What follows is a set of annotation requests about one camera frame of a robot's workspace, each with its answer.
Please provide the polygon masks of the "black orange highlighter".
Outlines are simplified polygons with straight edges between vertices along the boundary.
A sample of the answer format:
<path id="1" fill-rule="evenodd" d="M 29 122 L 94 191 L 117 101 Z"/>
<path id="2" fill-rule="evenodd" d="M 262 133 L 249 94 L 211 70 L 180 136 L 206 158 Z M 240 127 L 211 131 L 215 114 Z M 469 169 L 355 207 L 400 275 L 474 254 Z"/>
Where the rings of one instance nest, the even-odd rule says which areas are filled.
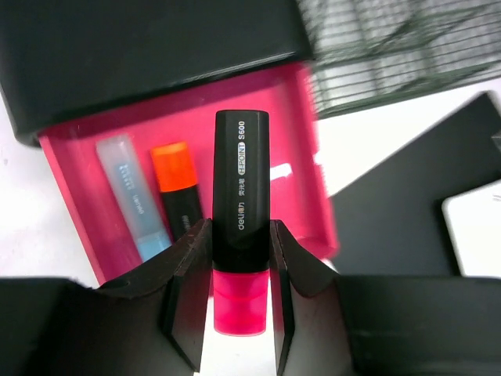
<path id="1" fill-rule="evenodd" d="M 204 217 L 195 165 L 186 142 L 155 147 L 150 155 L 168 225 L 176 242 Z"/>

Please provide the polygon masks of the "black clipboard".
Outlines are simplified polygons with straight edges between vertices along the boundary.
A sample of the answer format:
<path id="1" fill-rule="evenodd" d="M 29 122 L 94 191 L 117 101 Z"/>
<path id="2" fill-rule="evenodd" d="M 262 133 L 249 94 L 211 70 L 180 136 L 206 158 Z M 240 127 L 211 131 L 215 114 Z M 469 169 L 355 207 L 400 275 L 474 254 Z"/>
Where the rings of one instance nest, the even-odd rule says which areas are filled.
<path id="1" fill-rule="evenodd" d="M 500 178 L 493 92 L 475 96 L 336 193 L 342 274 L 457 276 L 442 202 Z"/>

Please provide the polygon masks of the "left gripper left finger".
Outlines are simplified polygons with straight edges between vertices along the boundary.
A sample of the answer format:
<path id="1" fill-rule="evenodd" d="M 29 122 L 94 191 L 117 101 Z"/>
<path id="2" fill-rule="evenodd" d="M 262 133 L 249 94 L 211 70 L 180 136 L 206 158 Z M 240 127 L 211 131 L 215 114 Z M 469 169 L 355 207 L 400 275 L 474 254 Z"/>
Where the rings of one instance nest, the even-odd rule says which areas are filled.
<path id="1" fill-rule="evenodd" d="M 191 375 L 199 371 L 212 224 L 92 289 L 63 278 L 1 281 L 4 375 Z"/>

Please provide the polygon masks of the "black drawer cabinet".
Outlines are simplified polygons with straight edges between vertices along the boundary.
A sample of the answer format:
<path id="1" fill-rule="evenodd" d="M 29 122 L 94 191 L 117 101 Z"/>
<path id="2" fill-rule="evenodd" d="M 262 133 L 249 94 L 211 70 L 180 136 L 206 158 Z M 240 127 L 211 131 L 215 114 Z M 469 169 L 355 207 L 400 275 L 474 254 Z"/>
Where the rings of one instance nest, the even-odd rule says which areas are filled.
<path id="1" fill-rule="evenodd" d="M 27 146 L 64 121 L 312 57 L 295 1 L 1 4 L 1 93 Z"/>

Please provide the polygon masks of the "light blue highlighter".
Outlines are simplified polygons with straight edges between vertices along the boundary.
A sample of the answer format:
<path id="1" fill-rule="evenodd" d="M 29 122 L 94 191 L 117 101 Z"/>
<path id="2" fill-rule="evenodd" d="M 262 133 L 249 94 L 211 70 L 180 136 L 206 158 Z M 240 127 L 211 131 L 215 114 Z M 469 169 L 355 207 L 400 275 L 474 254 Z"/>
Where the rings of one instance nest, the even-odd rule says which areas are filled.
<path id="1" fill-rule="evenodd" d="M 127 135 L 102 139 L 96 152 L 142 261 L 171 246 L 171 240 Z"/>

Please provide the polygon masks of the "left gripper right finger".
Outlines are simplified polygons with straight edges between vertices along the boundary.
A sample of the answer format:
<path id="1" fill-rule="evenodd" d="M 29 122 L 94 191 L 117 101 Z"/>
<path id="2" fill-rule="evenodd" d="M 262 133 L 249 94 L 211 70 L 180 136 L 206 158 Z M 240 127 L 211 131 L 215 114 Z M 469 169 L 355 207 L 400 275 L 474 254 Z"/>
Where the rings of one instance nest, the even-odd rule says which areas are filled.
<path id="1" fill-rule="evenodd" d="M 270 224 L 279 375 L 497 375 L 500 282 L 340 275 Z"/>

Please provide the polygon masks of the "black pink highlighter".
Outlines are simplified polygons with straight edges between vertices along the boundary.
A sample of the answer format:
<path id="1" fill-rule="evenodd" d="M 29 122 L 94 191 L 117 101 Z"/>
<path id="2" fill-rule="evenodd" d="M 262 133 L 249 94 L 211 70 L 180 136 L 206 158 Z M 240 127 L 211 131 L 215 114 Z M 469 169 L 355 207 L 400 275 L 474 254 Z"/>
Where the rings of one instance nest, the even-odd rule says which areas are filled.
<path id="1" fill-rule="evenodd" d="M 232 336 L 266 329 L 269 279 L 269 115 L 215 116 L 212 251 L 214 328 Z"/>

